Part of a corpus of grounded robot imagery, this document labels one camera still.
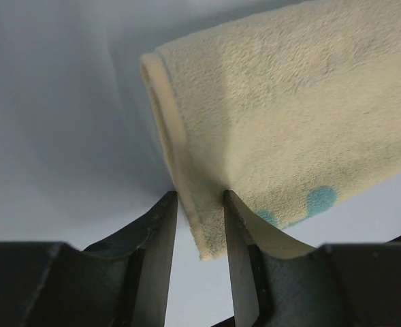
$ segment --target towel fold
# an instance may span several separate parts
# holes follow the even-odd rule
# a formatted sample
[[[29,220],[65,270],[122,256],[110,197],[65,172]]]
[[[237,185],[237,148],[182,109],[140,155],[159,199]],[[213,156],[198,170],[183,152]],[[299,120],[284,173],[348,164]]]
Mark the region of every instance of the towel fold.
[[[226,189],[285,228],[401,172],[401,0],[290,5],[141,63],[203,260],[225,253]]]

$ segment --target blue dot pattern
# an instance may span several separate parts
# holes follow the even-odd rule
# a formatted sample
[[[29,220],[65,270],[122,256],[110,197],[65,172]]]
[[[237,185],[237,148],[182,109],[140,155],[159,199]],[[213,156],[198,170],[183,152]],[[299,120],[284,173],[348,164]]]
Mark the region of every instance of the blue dot pattern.
[[[308,215],[306,218],[313,217],[333,207],[338,198],[336,191],[330,186],[321,186],[313,189],[306,199]]]
[[[257,215],[260,216],[263,220],[271,223],[272,225],[276,225],[276,218],[274,215],[268,210],[261,210],[257,212]]]
[[[333,187],[321,186],[313,189],[306,198],[308,214],[305,219],[329,210],[333,207],[337,198],[338,195]],[[273,226],[277,225],[276,217],[270,211],[261,210],[257,212],[257,215],[268,223],[271,223]]]

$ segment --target yellow terry cloth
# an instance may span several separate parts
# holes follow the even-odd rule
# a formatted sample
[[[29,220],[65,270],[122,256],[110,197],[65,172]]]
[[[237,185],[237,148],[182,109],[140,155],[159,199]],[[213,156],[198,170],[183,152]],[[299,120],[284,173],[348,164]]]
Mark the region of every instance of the yellow terry cloth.
[[[226,189],[285,228],[401,172],[401,0],[290,5],[141,62],[203,260],[225,253]]]

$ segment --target washcloth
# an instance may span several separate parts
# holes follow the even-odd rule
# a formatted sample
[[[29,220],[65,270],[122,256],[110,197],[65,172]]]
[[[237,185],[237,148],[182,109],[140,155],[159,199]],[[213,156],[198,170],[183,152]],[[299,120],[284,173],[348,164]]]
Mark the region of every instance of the washcloth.
[[[401,172],[401,0],[306,1],[141,64],[202,260],[225,254],[226,189],[286,228]]]

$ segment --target folded towel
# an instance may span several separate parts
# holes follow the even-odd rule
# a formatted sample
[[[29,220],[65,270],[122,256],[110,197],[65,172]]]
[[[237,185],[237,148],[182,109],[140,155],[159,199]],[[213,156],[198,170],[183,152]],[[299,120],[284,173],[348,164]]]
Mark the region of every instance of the folded towel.
[[[141,62],[203,260],[225,253],[226,189],[285,228],[401,172],[401,0],[290,5]]]

